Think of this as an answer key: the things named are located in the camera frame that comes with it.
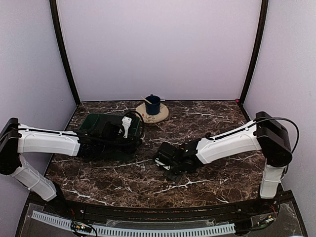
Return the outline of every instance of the white panel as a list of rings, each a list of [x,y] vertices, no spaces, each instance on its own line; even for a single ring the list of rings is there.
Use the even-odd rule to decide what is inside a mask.
[[[297,123],[301,137],[283,184],[292,189],[309,236],[316,236],[316,1],[271,0],[245,107]],[[294,145],[296,132],[283,123]]]
[[[10,117],[63,130],[75,103],[60,59],[49,0],[0,1],[0,130]],[[27,154],[44,173],[50,155]],[[0,236],[13,237],[28,191],[0,175]]]
[[[260,0],[58,2],[81,100],[240,96]]]

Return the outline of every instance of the black pole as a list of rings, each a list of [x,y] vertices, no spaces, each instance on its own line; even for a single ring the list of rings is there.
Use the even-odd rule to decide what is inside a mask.
[[[260,50],[260,45],[261,45],[261,40],[262,40],[262,35],[263,35],[263,30],[265,27],[265,22],[266,22],[266,17],[267,17],[267,12],[268,12],[268,3],[269,3],[269,0],[262,0],[261,2],[261,11],[260,11],[260,16],[259,16],[256,40],[253,46],[253,51],[251,55],[251,60],[250,60],[246,80],[243,85],[243,89],[242,89],[240,99],[239,99],[239,102],[241,103],[241,105],[243,105],[245,102],[245,99],[247,97],[247,93],[250,87],[251,79],[255,71],[255,67],[256,67],[256,63],[257,63],[257,59],[259,55],[259,50]]]
[[[77,88],[75,85],[74,77],[70,70],[70,65],[69,65],[67,54],[66,54],[66,48],[65,48],[63,35],[61,32],[61,27],[60,27],[60,22],[59,22],[59,17],[58,17],[57,3],[56,3],[56,0],[50,0],[49,3],[50,3],[50,11],[51,11],[51,16],[53,18],[53,24],[54,24],[54,29],[55,29],[55,34],[56,34],[56,39],[57,39],[57,43],[59,47],[61,60],[63,61],[63,65],[64,65],[64,69],[65,69],[65,73],[67,76],[70,90],[73,94],[75,103],[78,106],[80,104],[80,98],[79,98]]]

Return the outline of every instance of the white partition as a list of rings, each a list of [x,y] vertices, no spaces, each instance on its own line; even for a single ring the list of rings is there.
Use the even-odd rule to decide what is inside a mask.
[[[297,123],[301,136],[284,187],[294,192],[309,236],[316,236],[316,1],[271,0],[245,108]],[[291,144],[295,128],[284,122]]]
[[[260,0],[59,0],[81,100],[234,100]]]
[[[76,105],[60,58],[48,0],[0,4],[0,131],[11,117],[29,126],[64,129]],[[50,154],[27,154],[41,173]],[[1,237],[14,237],[29,191],[0,175]]]

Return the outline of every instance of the white slotted strip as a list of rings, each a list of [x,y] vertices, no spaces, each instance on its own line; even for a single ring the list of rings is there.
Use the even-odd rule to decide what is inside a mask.
[[[71,231],[70,226],[72,221],[69,219],[52,216],[38,211],[33,211],[32,218],[51,226]],[[93,227],[100,237],[212,237],[235,233],[234,224],[182,230],[136,230],[99,225],[93,225]]]

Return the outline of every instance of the marble table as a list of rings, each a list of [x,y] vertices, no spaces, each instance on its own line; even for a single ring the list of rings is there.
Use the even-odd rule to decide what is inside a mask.
[[[141,101],[84,102],[68,130],[77,129],[89,113],[124,114]],[[129,162],[55,155],[46,176],[57,182],[66,199],[121,207],[195,207],[231,203],[258,196],[265,158],[261,152],[216,160],[184,175],[179,183],[167,181],[152,158],[163,141],[174,145],[229,131],[245,123],[234,101],[165,101],[169,117],[147,124],[144,143]]]

